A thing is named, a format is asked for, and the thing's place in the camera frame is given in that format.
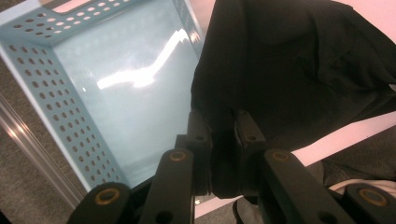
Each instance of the light blue plastic basket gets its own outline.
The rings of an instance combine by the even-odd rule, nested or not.
[[[190,6],[91,0],[58,13],[41,2],[0,13],[1,56],[84,187],[132,188],[187,131],[202,48]]]

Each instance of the black metal bracket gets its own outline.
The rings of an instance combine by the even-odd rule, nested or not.
[[[264,223],[394,223],[396,199],[369,185],[341,196],[322,187],[290,152],[266,149],[248,112],[236,121],[238,188],[258,196]],[[105,183],[93,189],[68,223],[193,223],[194,196],[210,193],[210,132],[191,112],[187,135],[165,152],[155,176],[136,188]]]

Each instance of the perforated basket wall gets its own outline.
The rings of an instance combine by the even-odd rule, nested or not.
[[[169,20],[181,24],[180,28],[183,29],[183,32],[185,31],[183,34],[188,34],[188,41],[191,45],[188,48],[194,51],[193,56],[187,63],[180,62],[184,64],[182,66],[187,67],[185,68],[186,71],[193,71],[195,61],[197,61],[197,53],[199,54],[202,47],[199,39],[199,29],[196,28],[193,17],[184,1],[154,0],[147,2],[150,3],[133,0],[98,0],[91,1],[69,13],[60,14],[43,7],[38,0],[28,0],[0,14],[0,21],[2,22],[0,24],[0,52],[2,58],[87,190],[107,181],[123,182],[133,187],[147,178],[148,175],[153,174],[153,165],[144,164],[144,162],[138,163],[137,166],[141,166],[142,169],[145,169],[145,165],[151,167],[147,174],[135,178],[139,175],[139,171],[129,173],[128,167],[132,163],[139,162],[139,159],[131,159],[133,162],[128,163],[128,158],[126,158],[122,162],[126,165],[122,165],[122,167],[119,165],[120,160],[124,160],[124,157],[145,157],[142,155],[136,157],[135,154],[141,152],[136,151],[134,154],[134,149],[131,149],[131,152],[122,152],[117,148],[133,147],[133,143],[122,142],[126,138],[125,136],[132,133],[125,131],[125,128],[123,128],[123,131],[118,131],[117,127],[114,127],[117,124],[114,124],[113,120],[118,115],[111,115],[108,111],[104,112],[104,108],[109,107],[109,105],[101,104],[101,100],[92,100],[92,97],[97,97],[97,94],[101,94],[103,91],[90,91],[90,84],[86,84],[89,81],[84,80],[84,77],[94,76],[92,73],[96,68],[106,71],[105,68],[101,67],[101,64],[95,64],[98,62],[97,59],[101,58],[102,53],[107,55],[113,49],[122,49],[125,45],[122,41],[125,42],[131,36],[134,36],[131,37],[133,40],[145,39],[144,36],[141,36],[144,32],[136,30],[139,21],[129,21],[131,17],[139,16],[134,14],[138,13],[138,10],[136,11],[134,8],[154,9],[162,6],[163,2],[167,2],[166,7],[172,4],[172,9],[165,8],[161,16],[152,18],[155,19],[153,21],[155,23],[162,18],[167,18],[166,12],[169,12],[169,14],[175,14],[176,12],[179,21],[174,21],[175,16],[172,16]],[[133,24],[133,26],[121,30],[120,24],[124,27],[125,24]],[[107,28],[105,29],[107,30],[101,31],[101,27],[106,27],[106,25]],[[109,33],[108,29],[112,26],[113,30]],[[96,32],[102,33],[94,38]],[[187,47],[185,47],[187,51],[178,46],[175,46],[175,48],[182,54],[177,57],[185,58],[184,54],[191,55],[191,50]],[[117,61],[119,56],[129,57],[128,54],[119,51],[115,55],[109,55],[106,58],[107,62],[111,59]],[[124,61],[129,62],[131,60],[139,61],[139,58],[131,56]],[[109,62],[109,64],[112,65],[106,68],[115,69],[119,66],[117,62]],[[90,66],[89,74],[84,74],[84,71],[86,71],[84,70],[86,69],[85,65]],[[177,70],[177,66],[166,69]],[[189,74],[189,78],[184,83],[188,88],[190,87],[191,76],[192,74]],[[115,88],[113,91],[119,92],[122,89]],[[113,102],[117,99],[110,98],[108,100]],[[124,118],[120,122],[126,123],[128,119]]]

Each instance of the black cloth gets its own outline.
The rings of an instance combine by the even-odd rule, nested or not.
[[[223,145],[237,109],[252,115],[268,147],[294,150],[396,110],[395,83],[395,44],[350,6],[217,0],[191,87],[191,107],[213,132],[212,180],[233,176],[237,159]]]

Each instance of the basket hole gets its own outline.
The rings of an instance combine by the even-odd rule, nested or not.
[[[10,48],[12,51],[17,52],[17,48],[15,48],[15,46],[10,45],[9,48]]]
[[[18,58],[18,63],[24,64],[24,60],[22,58]]]

